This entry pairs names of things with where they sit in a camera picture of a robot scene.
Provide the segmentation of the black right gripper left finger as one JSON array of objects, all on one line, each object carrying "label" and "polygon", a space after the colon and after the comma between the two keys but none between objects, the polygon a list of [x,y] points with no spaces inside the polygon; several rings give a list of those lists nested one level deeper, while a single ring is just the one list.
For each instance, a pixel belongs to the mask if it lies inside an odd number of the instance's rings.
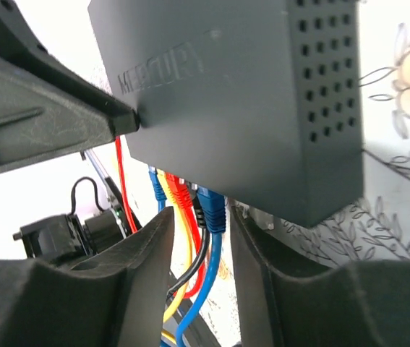
[{"label": "black right gripper left finger", "polygon": [[0,260],[0,346],[159,346],[174,210],[71,269]]}]

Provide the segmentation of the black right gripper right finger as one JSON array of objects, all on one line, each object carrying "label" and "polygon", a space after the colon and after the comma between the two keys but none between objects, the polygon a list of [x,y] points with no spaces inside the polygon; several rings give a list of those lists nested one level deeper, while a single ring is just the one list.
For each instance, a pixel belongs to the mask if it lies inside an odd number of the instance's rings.
[{"label": "black right gripper right finger", "polygon": [[410,261],[329,268],[230,220],[244,346],[410,346]]}]

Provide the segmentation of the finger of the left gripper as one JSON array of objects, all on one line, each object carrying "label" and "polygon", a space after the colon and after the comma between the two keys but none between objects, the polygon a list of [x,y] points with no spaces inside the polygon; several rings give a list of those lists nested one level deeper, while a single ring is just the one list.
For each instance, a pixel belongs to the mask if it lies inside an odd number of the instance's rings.
[{"label": "finger of the left gripper", "polygon": [[0,174],[136,132],[135,110],[57,61],[0,1]]}]

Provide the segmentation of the black network switch box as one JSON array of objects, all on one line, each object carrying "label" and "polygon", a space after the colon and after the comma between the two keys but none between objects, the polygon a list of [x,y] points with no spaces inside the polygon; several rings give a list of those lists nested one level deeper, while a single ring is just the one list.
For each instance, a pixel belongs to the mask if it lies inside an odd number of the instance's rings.
[{"label": "black network switch box", "polygon": [[356,1],[92,1],[130,155],[300,226],[363,195]]}]

